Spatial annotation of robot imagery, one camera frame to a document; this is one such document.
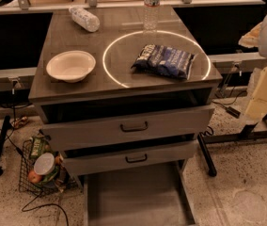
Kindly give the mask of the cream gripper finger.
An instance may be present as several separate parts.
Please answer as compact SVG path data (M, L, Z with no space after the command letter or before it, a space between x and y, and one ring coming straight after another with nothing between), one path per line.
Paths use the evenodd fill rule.
M238 41L238 44L246 48L257 47L259 45L260 30L261 30L261 24L257 24L249 32L241 36L241 38Z
M267 115L267 66L254 69L247 93L244 115L248 121L261 121Z

